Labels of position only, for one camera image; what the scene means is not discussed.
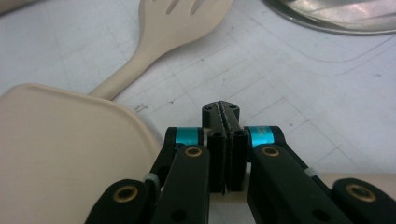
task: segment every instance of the spatula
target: spatula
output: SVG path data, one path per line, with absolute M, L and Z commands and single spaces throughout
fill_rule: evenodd
M 165 52 L 196 40 L 215 28 L 232 1 L 140 1 L 140 38 L 134 56 L 90 95 L 112 100 Z

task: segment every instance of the beige plastic tray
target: beige plastic tray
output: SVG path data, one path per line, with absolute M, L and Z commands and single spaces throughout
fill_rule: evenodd
M 108 100 L 27 84 L 0 97 L 0 223 L 83 223 L 112 183 L 141 180 L 159 145 Z

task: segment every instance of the spatula handle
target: spatula handle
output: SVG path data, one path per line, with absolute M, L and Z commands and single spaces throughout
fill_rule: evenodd
M 113 100 L 124 89 L 131 85 L 155 61 L 156 57 L 142 57 L 135 54 L 130 61 L 115 74 L 90 92 L 91 96 Z

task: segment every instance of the white surface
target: white surface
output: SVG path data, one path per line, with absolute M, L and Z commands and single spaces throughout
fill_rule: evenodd
M 48 0 L 1 17 L 0 94 L 26 82 L 90 92 L 133 54 L 137 6 Z M 395 35 L 320 33 L 260 0 L 234 0 L 215 31 L 162 56 L 116 101 L 159 138 L 229 101 L 242 125 L 280 126 L 320 172 L 396 173 L 395 55 Z M 211 213 L 211 223 L 228 221 Z

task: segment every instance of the blue tape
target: blue tape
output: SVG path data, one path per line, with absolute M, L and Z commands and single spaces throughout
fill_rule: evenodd
M 273 144 L 275 142 L 274 134 L 269 126 L 248 126 L 252 147 L 260 144 Z
M 188 145 L 198 145 L 198 128 L 177 128 L 176 143 Z

